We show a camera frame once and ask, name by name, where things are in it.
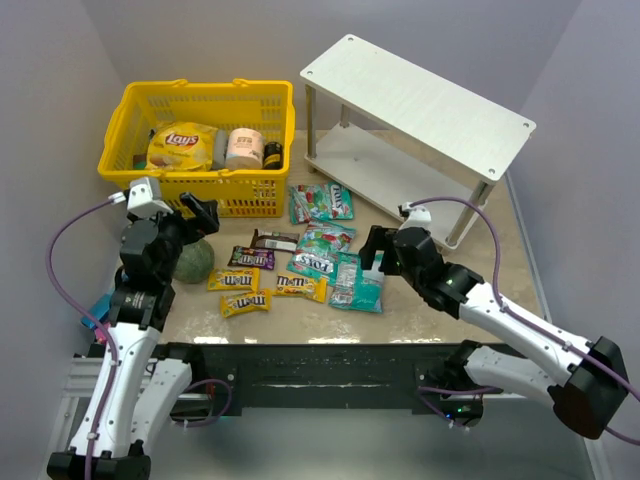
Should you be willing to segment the teal candy bag back side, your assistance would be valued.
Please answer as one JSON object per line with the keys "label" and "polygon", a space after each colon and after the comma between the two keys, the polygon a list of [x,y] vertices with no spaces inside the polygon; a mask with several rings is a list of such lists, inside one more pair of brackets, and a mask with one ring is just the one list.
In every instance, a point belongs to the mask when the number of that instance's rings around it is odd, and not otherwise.
{"label": "teal candy bag back side", "polygon": [[381,313],[384,274],[379,267],[382,257],[383,254],[378,253],[371,269],[363,270],[357,253],[341,253],[328,304],[341,310]]}

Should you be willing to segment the Fox's mint blossom candy bag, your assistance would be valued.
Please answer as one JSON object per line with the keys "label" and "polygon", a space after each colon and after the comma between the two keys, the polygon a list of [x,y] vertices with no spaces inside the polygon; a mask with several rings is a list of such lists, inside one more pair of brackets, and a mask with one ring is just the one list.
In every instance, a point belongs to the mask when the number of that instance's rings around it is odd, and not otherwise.
{"label": "Fox's mint blossom candy bag", "polygon": [[287,270],[335,285],[340,254],[347,252],[356,230],[329,221],[311,220],[301,236]]}

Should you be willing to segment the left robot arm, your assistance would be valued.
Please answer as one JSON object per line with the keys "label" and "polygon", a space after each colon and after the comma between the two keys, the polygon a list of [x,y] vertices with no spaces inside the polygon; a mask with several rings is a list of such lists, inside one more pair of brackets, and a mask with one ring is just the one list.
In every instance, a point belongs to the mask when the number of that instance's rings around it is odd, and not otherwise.
{"label": "left robot arm", "polygon": [[105,353],[84,419],[66,450],[48,460],[52,479],[148,478],[152,442],[202,362],[192,350],[163,358],[156,378],[142,383],[175,298],[179,257],[185,246],[218,232],[217,202],[181,194],[192,213],[186,218],[146,189],[112,200],[128,202],[131,223],[121,236],[108,322],[94,323],[106,340]]}

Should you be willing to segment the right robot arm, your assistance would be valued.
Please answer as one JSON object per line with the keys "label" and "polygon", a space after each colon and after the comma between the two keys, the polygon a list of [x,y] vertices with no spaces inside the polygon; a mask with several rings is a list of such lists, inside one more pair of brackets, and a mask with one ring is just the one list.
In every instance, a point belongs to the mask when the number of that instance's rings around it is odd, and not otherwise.
{"label": "right robot arm", "polygon": [[596,440],[630,393],[620,347],[574,335],[511,306],[479,274],[447,262],[421,227],[374,226],[359,252],[363,269],[402,277],[432,309],[485,330],[514,349],[472,342],[455,358],[481,390],[498,389],[550,406],[570,430]]}

